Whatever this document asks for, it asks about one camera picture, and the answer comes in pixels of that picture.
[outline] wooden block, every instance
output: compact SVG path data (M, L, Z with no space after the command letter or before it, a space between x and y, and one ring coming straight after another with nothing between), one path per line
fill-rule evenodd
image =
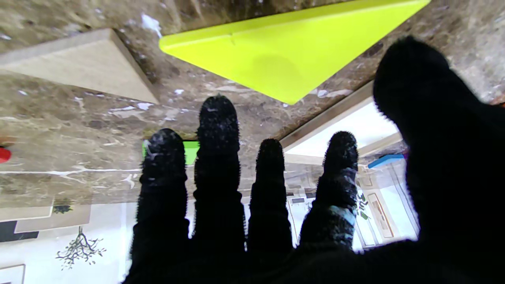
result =
M52 211L52 206L0 208L0 222L48 218Z
M49 218L21 220L16 224L14 233L43 231L56 228L80 226L89 223L91 205L72 205L72 210L65 213L53 213Z
M91 31L3 54L0 68L159 103L151 83L112 29Z
M344 98L342 101L324 111L322 114L302 125L302 127L284 137L280 141L284 151L289 151L312 136L320 133L328 126L337 123L339 120L342 120L354 111L373 102L373 85L374 81L369 82L359 90Z
M401 141L396 126L375 108L372 89L373 81L283 138L285 161L322 165L330 138L341 130L354 134L360 157Z

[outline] green object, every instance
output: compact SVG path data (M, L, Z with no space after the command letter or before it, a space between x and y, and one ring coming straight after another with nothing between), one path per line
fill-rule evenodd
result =
M147 152L147 140L142 142L142 158L145 158L145 154ZM200 148L198 141L184 141L184 151L186 154L186 165L192 165L196 160L196 153Z
M192 165L196 160L196 153L200 149L198 141L184 141L184 151L186 152L186 165Z

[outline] white debris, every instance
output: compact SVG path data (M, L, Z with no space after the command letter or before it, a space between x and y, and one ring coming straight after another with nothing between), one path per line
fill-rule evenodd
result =
M317 93L317 96L318 98L324 98L326 96L326 94L328 93L327 90L320 90L318 93Z
M125 108L120 108L120 109L109 109L110 111L128 111L128 110L133 110L135 109L135 107L133 106L129 106L129 107L125 107Z
M153 106L153 104L150 104L150 103L138 103L138 108L140 108L141 110L148 110L150 106Z
M144 13L142 13L142 27L156 32L158 37L161 38L160 22Z
M343 90L338 90L338 91L333 91L329 94L327 94L325 97L326 98L334 98L337 96L347 96L352 93L352 90L349 89L343 89Z

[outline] tree drawing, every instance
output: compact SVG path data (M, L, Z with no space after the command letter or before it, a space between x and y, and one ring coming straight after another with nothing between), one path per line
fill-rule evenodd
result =
M84 262L89 263L89 265L95 264L95 261L91 260L91 258L96 255L103 257L102 253L107 251L103 248L96 248L98 243L102 240L103 239L88 240L86 235L82 232L82 227L79 226L79 233L75 240L70 241L64 251L58 251L56 253L56 259L63 260L62 270L65 268L72 269L72 265L79 259L84 259Z

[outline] beige triangular block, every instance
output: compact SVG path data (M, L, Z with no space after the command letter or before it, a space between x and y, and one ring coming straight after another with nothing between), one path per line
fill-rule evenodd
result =
M152 85L112 29L38 44L0 56L16 73L159 103Z

